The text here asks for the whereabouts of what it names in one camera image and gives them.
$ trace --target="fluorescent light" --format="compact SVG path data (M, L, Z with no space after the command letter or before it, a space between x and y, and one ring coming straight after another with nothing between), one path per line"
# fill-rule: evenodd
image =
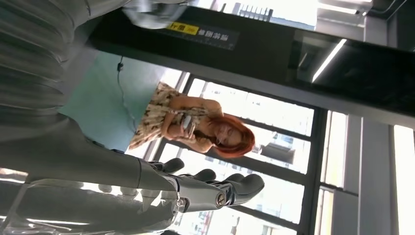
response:
M333 49L333 51L328 55L327 59L323 62L323 64L320 66L320 68L317 70L317 72L314 74L313 76L313 81L314 82L319 76L320 74L323 72L323 70L325 69L325 67L327 67L328 63L330 63L330 61L334 58L334 56L336 56L336 54L339 52L339 50L343 47L343 45L345 44L345 42L347 41L347 39L342 39L339 44L337 44L337 46Z
M338 12L348 13L348 14L352 14L352 15L355 15L357 13L357 10L355 10L355 9L349 9L349 8L344 8L344 7L339 7L339 6L333 6L333 5L324 4L324 3L319 3L319 8L326 9L326 10L331 10L331 11L338 11Z

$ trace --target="wire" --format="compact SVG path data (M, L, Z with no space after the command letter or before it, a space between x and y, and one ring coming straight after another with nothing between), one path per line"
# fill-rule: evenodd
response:
M393 7L393 5L395 5L395 3L396 3L396 1L397 0L393 0L393 2L389 5L389 7L388 8L386 8L386 10L384 10L384 11L378 11L378 10L375 10L375 9L372 9L372 10L370 10L371 12L374 12L374 13L376 13L376 14L385 14L385 13L387 13L392 7Z
M121 56L121 60L120 60L120 62L117 65L117 71L118 71L118 73L117 73L117 83L118 83L119 90L121 91L121 101L122 101L122 105L124 106L125 111L127 112L128 116L130 117L130 119L133 122L133 132L135 133L137 131L136 118L131 113L130 108L128 107L127 103L125 102L125 92L124 92L124 90L123 90L123 88L121 86L121 82L120 82L120 79L119 79L119 74L121 73L121 71L122 71L122 69L124 67L124 65L122 63L122 59L123 58L124 58L124 56Z
M399 5L399 7L391 14L391 16L389 16L387 19L386 19L386 22L388 22L389 21L389 19L403 6L403 4L405 4L406 3L406 1L407 0L404 0L403 2L402 2L402 4L400 4Z

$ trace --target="yellow sign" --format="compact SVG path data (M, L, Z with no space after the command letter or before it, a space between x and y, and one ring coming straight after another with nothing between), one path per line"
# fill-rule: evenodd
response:
M199 27L185 24L185 23L179 23L179 22L173 22L171 25L167 27L167 29L187 33L191 35L196 35L197 31L199 31Z

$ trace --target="floral dress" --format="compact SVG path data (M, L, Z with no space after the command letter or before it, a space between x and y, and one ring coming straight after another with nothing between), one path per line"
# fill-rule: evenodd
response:
M140 145L161 138L161 126L163 125L166 114L177 113L172 124L179 124L184 115L192 116L192 124L196 127L200 121L208 114L203 108L190 108L186 110L172 110L168 107L170 101L177 96L183 95L169 85L160 82L148 104L137 131L130 142L129 149L135 149Z

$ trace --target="woman's arm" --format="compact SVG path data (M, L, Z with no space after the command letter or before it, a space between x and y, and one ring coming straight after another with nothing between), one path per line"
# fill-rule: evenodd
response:
M171 125L171 122L174 119L174 116L176 116L176 114L172 114L172 113L166 114L166 117L164 118L164 121L163 121L163 125L161 126L161 134L163 135L164 138L168 139L169 141L173 139L173 137L169 135L168 129Z
M222 107L218 101L213 99L203 99L200 97L191 97L191 96L177 96L174 97L170 103L169 107L173 110L186 109L186 108L204 108L212 113L217 113L218 115L223 115Z
M172 98L172 100L169 103L169 108L171 108L172 110L181 110L192 107L205 108L207 110L210 110L212 114L223 115L222 107L220 106L219 102L212 99L203 99L200 97L180 95ZM168 113L164 118L163 125L161 126L161 134L168 140L174 139L172 136L169 135L168 129L175 115L176 114Z
M209 149L213 146L212 142L210 142L210 140L205 139L205 138L197 138L195 142L190 142L186 140L179 140L179 141L186 144L191 149L199 153L207 153Z

